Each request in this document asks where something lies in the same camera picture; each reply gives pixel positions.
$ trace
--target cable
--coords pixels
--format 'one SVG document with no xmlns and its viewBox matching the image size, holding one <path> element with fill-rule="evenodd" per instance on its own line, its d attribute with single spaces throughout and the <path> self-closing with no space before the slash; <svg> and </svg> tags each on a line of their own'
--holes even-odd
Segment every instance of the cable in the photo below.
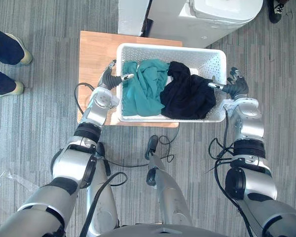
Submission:
<svg viewBox="0 0 296 237">
<path fill-rule="evenodd" d="M 82 108 L 81 108 L 81 106 L 80 106 L 80 104 L 79 104 L 79 102 L 78 102 L 77 95 L 76 95 L 76 90 L 77 90 L 77 88 L 78 88 L 79 86 L 81 86 L 81 85 L 84 85 L 84 86 L 89 87 L 91 91 L 94 90 L 94 87 L 93 87 L 91 84 L 89 84 L 89 83 L 81 82 L 81 83 L 77 84 L 77 85 L 75 86 L 75 88 L 74 88 L 74 102 L 75 102 L 75 104 L 77 105 L 78 109 L 80 110 L 81 114 L 83 115 L 84 111 L 82 110 Z M 169 139 L 167 136 L 165 136 L 165 135 L 162 135 L 162 136 L 159 137 L 159 142 L 160 142 L 162 145 L 169 145 L 167 156 L 165 156 L 165 157 L 161 157 L 161 158 L 160 158 L 160 159 L 167 158 L 167 162 L 168 162 L 168 163 L 171 163 L 171 162 L 173 161 L 173 159 L 174 159 L 174 154 L 170 154 L 171 143 L 176 139 L 176 137 L 177 137 L 177 135 L 178 135 L 178 133 L 179 133 L 179 130 L 180 130 L 180 124 L 179 124 L 179 126 L 178 126 L 178 129 L 177 129 L 176 135 L 173 137 L 172 140 L 170 140 L 170 139 Z M 162 141 L 161 141 L 161 138 L 165 138 L 165 139 L 167 139 L 167 142 L 162 142 Z M 121 166 L 121 167 L 125 167 L 125 168 L 144 167 L 144 166 L 149 165 L 149 164 L 123 165 L 123 164 L 115 163 L 115 162 L 113 162 L 113 161 L 111 161 L 111 160 L 108 160 L 108 159 L 107 159 L 107 161 L 108 161 L 109 163 L 111 163 L 111 164 L 115 164 L 115 165 L 117 165 L 117 166 Z"/>
<path fill-rule="evenodd" d="M 85 219 L 85 222 L 83 224 L 83 227 L 82 227 L 82 230 L 81 230 L 81 233 L 80 233 L 80 237 L 86 237 L 87 234 L 88 234 L 88 229 L 89 229 L 89 226 L 90 226 L 90 223 L 92 221 L 92 217 L 93 217 L 93 213 L 95 211 L 95 207 L 98 203 L 98 200 L 99 200 L 99 197 L 101 195 L 101 192 L 103 191 L 103 189 L 106 187 L 106 185 L 109 184 L 109 182 L 115 178 L 117 175 L 123 175 L 125 177 L 125 181 L 123 183 L 125 183 L 128 179 L 127 175 L 124 173 L 124 172 L 117 172 L 115 174 L 113 174 L 100 188 L 99 190 L 97 191 L 97 193 L 95 194 L 94 198 L 93 198 L 93 201 L 91 203 L 91 206 L 90 206 L 90 209 L 88 211 L 88 215 Z"/>
<path fill-rule="evenodd" d="M 220 144 L 219 141 L 218 141 L 218 138 L 214 138 L 214 139 L 211 141 L 211 143 L 210 143 L 210 145 L 209 145 L 209 147 L 208 147 L 208 153 L 209 153 L 209 155 L 210 155 L 210 157 L 211 157 L 212 159 L 215 159 L 215 160 L 216 160 L 216 161 L 215 161 L 215 165 L 214 165 L 214 176 L 215 176 L 215 180 L 216 180 L 216 183 L 218 184 L 219 189 L 220 189 L 221 192 L 226 196 L 226 198 L 228 198 L 228 199 L 231 201 L 231 203 L 232 203 L 232 204 L 238 209 L 240 215 L 242 216 L 242 218 L 243 218 L 243 220 L 244 220 L 244 222 L 245 222 L 245 225 L 246 225 L 246 228 L 247 228 L 247 231 L 248 231 L 249 236 L 250 236 L 250 237 L 253 237 L 253 234 L 252 234 L 251 229 L 250 229 L 249 221 L 248 221 L 247 217 L 245 216 L 243 210 L 241 209 L 240 205 L 239 205 L 236 201 L 234 201 L 234 200 L 233 200 L 233 199 L 227 194 L 227 192 L 225 191 L 225 189 L 223 189 L 223 187 L 222 187 L 222 185 L 221 185 L 221 183 L 220 183 L 220 181 L 219 181 L 219 177 L 218 177 L 218 166 L 220 166 L 220 165 L 222 165 L 222 164 L 228 164 L 228 163 L 230 163 L 230 162 L 222 162 L 222 160 L 230 160 L 230 159 L 231 159 L 231 158 L 222 158 L 223 155 L 224 155 L 226 152 L 229 152 L 229 153 L 233 154 L 233 153 L 230 152 L 230 150 L 229 150 L 229 149 L 232 149 L 232 147 L 231 147 L 232 144 L 231 144 L 229 147 L 226 147 L 226 139 L 227 139 L 227 133 L 228 133 L 228 127 L 229 127 L 229 119 L 228 119 L 228 112 L 227 112 L 227 110 L 226 110 L 225 107 L 224 107 L 224 109 L 225 109 L 225 114 L 226 114 L 226 126 L 225 126 L 225 131 L 224 131 L 224 134 L 223 134 L 223 143 Z M 214 141 L 216 141 L 217 144 L 222 148 L 222 150 L 219 152 L 219 154 L 218 154 L 216 157 L 212 156 L 212 154 L 211 154 L 211 146 L 212 146 L 212 144 L 213 144 Z"/>
<path fill-rule="evenodd" d="M 74 88 L 74 102 L 75 102 L 75 104 L 78 106 L 78 109 L 80 110 L 81 114 L 83 115 L 84 111 L 83 111 L 82 108 L 80 107 L 80 104 L 79 104 L 78 99 L 77 99 L 77 93 L 76 93 L 77 88 L 78 88 L 79 86 L 81 86 L 81 85 L 84 85 L 84 86 L 89 87 L 90 90 L 92 90 L 92 91 L 94 91 L 94 87 L 93 87 L 91 84 L 89 84 L 89 83 L 82 82 L 82 83 L 77 84 L 77 85 L 75 86 L 75 88 Z"/>
<path fill-rule="evenodd" d="M 167 155 L 164 156 L 164 157 L 161 157 L 161 158 L 160 158 L 160 159 L 165 159 L 165 158 L 167 158 L 167 162 L 168 162 L 168 163 L 171 163 L 171 162 L 173 161 L 174 157 L 175 157 L 174 154 L 170 154 L 171 143 L 172 143 L 172 142 L 176 139 L 176 137 L 178 136 L 179 130 L 180 130 L 180 124 L 179 124 L 178 129 L 177 129 L 177 132 L 176 132 L 176 134 L 174 135 L 174 137 L 173 137 L 172 140 L 170 140 L 166 135 L 161 135 L 161 136 L 159 137 L 159 142 L 160 142 L 162 145 L 169 145 Z M 165 139 L 167 140 L 167 142 L 162 142 L 162 141 L 161 141 L 161 138 L 165 138 Z M 148 165 L 149 165 L 149 163 L 147 163 L 147 164 L 138 164 L 138 165 L 127 165 L 127 164 L 119 164 L 119 163 L 115 163 L 115 162 L 113 162 L 113 161 L 111 161 L 111 160 L 108 160 L 108 159 L 107 159 L 107 161 L 108 161 L 109 163 L 111 163 L 111 164 L 115 164 L 115 165 L 117 165 L 117 166 L 125 167 L 125 168 L 136 168 L 136 167 L 144 167 L 144 166 L 148 166 Z"/>
</svg>

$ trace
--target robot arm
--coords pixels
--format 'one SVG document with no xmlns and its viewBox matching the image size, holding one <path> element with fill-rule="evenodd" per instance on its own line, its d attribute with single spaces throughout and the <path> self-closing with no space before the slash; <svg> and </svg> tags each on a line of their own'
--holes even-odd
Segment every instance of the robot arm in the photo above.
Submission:
<svg viewBox="0 0 296 237">
<path fill-rule="evenodd" d="M 239 204 L 258 237 L 296 237 L 296 210 L 276 201 L 277 189 L 265 156 L 259 104 L 247 98 L 248 86 L 240 72 L 232 68 L 231 74 L 235 84 L 209 85 L 234 99 L 228 106 L 234 155 L 225 179 L 225 191 Z"/>
<path fill-rule="evenodd" d="M 119 103 L 110 90 L 133 75 L 111 75 L 115 61 L 102 74 L 89 105 L 67 145 L 53 158 L 53 180 L 39 188 L 0 227 L 0 237 L 62 237 L 72 215 L 80 189 L 93 178 L 97 142 L 107 112 Z"/>
</svg>

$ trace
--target sneaker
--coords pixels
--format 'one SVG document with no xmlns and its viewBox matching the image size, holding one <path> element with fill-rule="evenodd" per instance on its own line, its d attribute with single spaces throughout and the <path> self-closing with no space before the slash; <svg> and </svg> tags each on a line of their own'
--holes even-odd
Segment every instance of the sneaker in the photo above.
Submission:
<svg viewBox="0 0 296 237">
<path fill-rule="evenodd" d="M 269 18 L 275 24 L 282 18 L 284 4 L 278 3 L 276 0 L 269 0 Z"/>
<path fill-rule="evenodd" d="M 19 81 L 15 81 L 15 89 L 11 92 L 8 92 L 6 94 L 0 95 L 0 97 L 6 96 L 6 95 L 21 95 L 23 93 L 23 84 Z"/>
<path fill-rule="evenodd" d="M 16 36 L 14 36 L 13 34 L 10 33 L 5 33 L 7 36 L 11 37 L 12 39 L 16 40 L 19 45 L 22 47 L 23 51 L 24 51 L 24 57 L 21 59 L 20 64 L 23 65 L 27 65 L 29 64 L 32 60 L 33 60 L 33 56 L 32 54 L 25 48 L 23 42 L 17 38 Z"/>
</svg>

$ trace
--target white plastic basket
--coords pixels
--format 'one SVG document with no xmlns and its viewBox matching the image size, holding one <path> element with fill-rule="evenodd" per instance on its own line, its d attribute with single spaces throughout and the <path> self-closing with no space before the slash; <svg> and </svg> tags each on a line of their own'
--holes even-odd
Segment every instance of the white plastic basket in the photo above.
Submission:
<svg viewBox="0 0 296 237">
<path fill-rule="evenodd" d="M 221 50 L 162 46 L 152 44 L 123 43 L 117 48 L 116 74 L 122 75 L 123 64 L 126 61 L 140 63 L 146 59 L 160 59 L 170 63 L 177 61 L 189 67 L 192 74 L 226 84 L 226 55 Z M 215 90 L 216 105 L 207 113 L 204 119 L 182 120 L 171 119 L 163 115 L 157 116 L 123 116 L 122 114 L 122 84 L 117 87 L 116 95 L 120 99 L 117 106 L 118 118 L 124 122 L 221 122 L 225 118 L 223 100 L 226 93 Z"/>
</svg>

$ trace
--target white appliance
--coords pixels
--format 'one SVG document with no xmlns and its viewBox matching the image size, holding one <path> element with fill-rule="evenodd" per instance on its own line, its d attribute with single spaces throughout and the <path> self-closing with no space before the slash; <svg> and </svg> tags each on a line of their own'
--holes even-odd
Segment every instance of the white appliance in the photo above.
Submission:
<svg viewBox="0 0 296 237">
<path fill-rule="evenodd" d="M 262 4 L 263 0 L 153 0 L 149 37 L 204 48 L 253 20 Z"/>
</svg>

